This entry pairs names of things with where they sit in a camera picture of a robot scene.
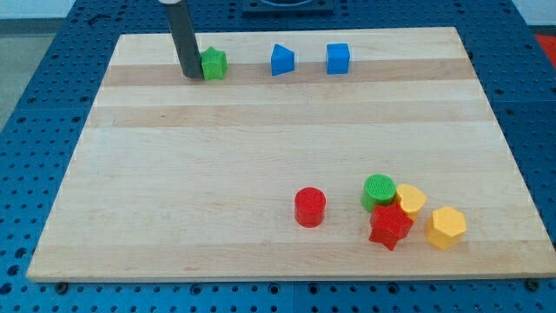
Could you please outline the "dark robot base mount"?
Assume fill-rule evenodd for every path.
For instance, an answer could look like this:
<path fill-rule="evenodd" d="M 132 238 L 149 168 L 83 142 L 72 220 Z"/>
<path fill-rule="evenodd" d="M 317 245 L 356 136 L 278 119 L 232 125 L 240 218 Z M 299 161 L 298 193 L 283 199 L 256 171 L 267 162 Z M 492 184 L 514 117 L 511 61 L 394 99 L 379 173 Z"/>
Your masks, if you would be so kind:
<path fill-rule="evenodd" d="M 263 14 L 333 13 L 334 0 L 241 0 L 244 16 Z"/>

